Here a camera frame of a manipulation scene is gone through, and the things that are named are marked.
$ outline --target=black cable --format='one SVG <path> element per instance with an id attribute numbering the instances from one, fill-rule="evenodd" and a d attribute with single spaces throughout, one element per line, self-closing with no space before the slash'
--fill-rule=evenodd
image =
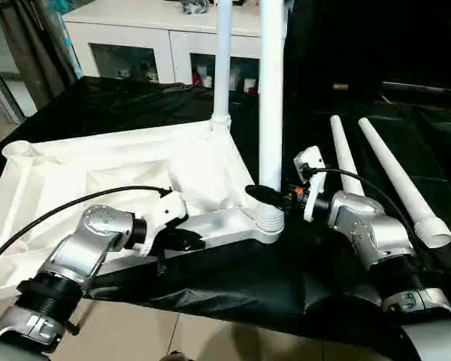
<path id="1" fill-rule="evenodd" d="M 374 183 L 372 183 L 370 180 L 361 177 L 360 175 L 357 175 L 356 173 L 352 173 L 350 171 L 344 171 L 339 168 L 311 168 L 311 169 L 305 169 L 305 171 L 309 174 L 316 174 L 316 173 L 336 173 L 336 174 L 343 174 L 351 178 L 355 178 L 358 181 L 361 181 L 362 183 L 368 185 L 370 188 L 374 189 L 378 194 L 380 194 L 394 209 L 394 212 L 398 215 L 398 217 L 401 219 L 401 222 L 403 223 L 404 227 L 406 227 L 406 231 L 409 233 L 411 243 L 413 244 L 413 247 L 416 249 L 421 249 L 425 253 L 427 253 L 443 270 L 443 272 L 446 273 L 446 275 L 449 275 L 451 277 L 451 271 L 446 267 L 446 265 L 439 259 L 436 253 L 434 253 L 431 248 L 428 247 L 426 243 L 419 240 L 419 238 L 416 236 L 416 233 L 413 230 L 413 227 L 410 225 L 410 222 L 404 212 L 395 204 L 395 202 L 387 195 L 385 194 L 378 186 L 376 186 Z"/>
<path id="2" fill-rule="evenodd" d="M 105 196 L 106 194 L 116 193 L 116 192 L 122 192 L 124 190 L 153 190 L 156 192 L 159 192 L 160 196 L 166 196 L 170 193 L 170 190 L 166 190 L 164 188 L 159 187 L 149 187 L 149 186 L 127 186 L 127 187 L 118 187 L 118 188 L 111 188 L 109 190 L 102 190 L 101 192 L 92 193 L 88 196 L 77 198 L 73 201 L 70 201 L 68 203 L 65 203 L 64 205 L 61 205 L 57 208 L 54 208 L 52 211 L 48 211 L 46 214 L 40 216 L 36 220 L 33 220 L 31 223 L 29 223 L 27 226 L 23 227 L 20 231 L 12 235 L 1 247 L 0 247 L 0 256 L 20 237 L 25 235 L 30 229 L 37 226 L 39 223 L 42 223 L 47 218 L 52 217 L 54 214 L 59 213 L 60 211 L 63 211 L 66 208 L 70 208 L 73 205 L 78 205 L 79 203 L 88 201 L 90 199 L 94 199 L 100 196 Z"/>

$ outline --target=white pipe stand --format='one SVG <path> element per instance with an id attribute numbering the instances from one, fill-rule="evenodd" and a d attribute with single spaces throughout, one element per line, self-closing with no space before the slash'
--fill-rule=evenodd
<path id="1" fill-rule="evenodd" d="M 230 128 L 229 76 L 231 68 L 232 0 L 220 0 L 217 9 L 217 54 L 213 88 L 212 128 Z"/>
<path id="2" fill-rule="evenodd" d="M 413 220 L 414 231 L 419 239 L 430 248 L 450 243 L 451 231 L 442 219 L 436 217 L 376 129 L 367 118 L 361 118 L 359 126 Z"/>
<path id="3" fill-rule="evenodd" d="M 351 149 L 349 148 L 349 144 L 347 143 L 347 138 L 346 134 L 344 133 L 341 119 L 338 115 L 333 115 L 331 117 L 331 128 L 339 169 L 358 174 L 356 165 L 354 164 L 353 155 L 351 154 Z M 364 197 L 364 190 L 362 189 L 362 185 L 359 180 L 348 177 L 344 174 L 341 174 L 341 180 L 343 182 L 343 189 L 345 192 Z"/>
<path id="4" fill-rule="evenodd" d="M 259 111 L 259 183 L 280 191 L 283 149 L 283 1 L 261 2 L 262 49 Z M 284 229 L 284 214 L 259 204 L 256 224 L 273 243 Z"/>

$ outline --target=white plastic base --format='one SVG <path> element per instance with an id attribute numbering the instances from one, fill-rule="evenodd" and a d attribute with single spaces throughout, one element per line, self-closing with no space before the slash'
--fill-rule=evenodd
<path id="1" fill-rule="evenodd" d="M 214 115 L 212 114 L 212 117 L 210 119 L 210 125 L 212 126 L 212 129 L 224 128 L 226 127 L 227 130 L 231 128 L 231 116 L 230 115 Z"/>
<path id="2" fill-rule="evenodd" d="M 208 121 L 31 144 L 16 141 L 0 178 L 0 245 L 47 211 L 86 194 L 125 185 L 150 185 L 181 192 L 189 219 L 181 227 L 202 235 L 207 247 L 246 238 L 271 243 L 278 235 L 258 230 L 257 201 L 244 190 L 253 180 L 229 134 Z M 71 233 L 83 210 L 106 204 L 138 217 L 159 196 L 133 190 L 69 208 L 24 235 L 0 258 L 0 299 L 16 294 L 50 251 Z M 181 252 L 167 252 L 177 256 Z M 153 257 L 136 250 L 110 253 L 101 274 Z"/>

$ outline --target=table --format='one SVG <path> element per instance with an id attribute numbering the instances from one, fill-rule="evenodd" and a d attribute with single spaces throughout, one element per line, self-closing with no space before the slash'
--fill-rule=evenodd
<path id="1" fill-rule="evenodd" d="M 51 141 L 206 120 L 212 106 L 210 89 L 85 77 L 0 143 L 0 152 L 19 139 Z M 326 164 L 336 165 L 328 120 L 340 114 L 359 174 L 395 196 L 356 126 L 367 116 L 451 228 L 451 109 L 344 97 L 323 108 L 287 99 L 284 109 L 284 180 L 297 181 L 292 158 L 310 145 L 320 147 Z M 230 113 L 232 136 L 257 180 L 258 99 L 232 93 Z M 0 154 L 0 174 L 4 164 Z M 326 178 L 327 192 L 340 185 L 339 177 Z M 451 244 L 437 253 L 451 269 Z M 161 277 L 154 265 L 101 276 L 89 296 L 349 342 L 391 358 L 407 346 L 377 307 L 377 294 L 345 237 L 319 222 L 286 218 L 274 245 L 242 241 L 170 259 L 167 266 Z M 451 282 L 444 286 L 451 301 Z"/>

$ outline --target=white cabinet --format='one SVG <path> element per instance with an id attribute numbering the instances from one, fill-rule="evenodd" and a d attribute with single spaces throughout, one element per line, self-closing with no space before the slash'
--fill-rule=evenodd
<path id="1" fill-rule="evenodd" d="M 166 0 L 95 0 L 63 17 L 85 75 L 160 83 L 192 83 L 193 72 L 213 77 L 216 19 L 215 6 L 185 15 Z M 234 6 L 231 83 L 238 89 L 259 78 L 260 29 L 255 0 Z"/>

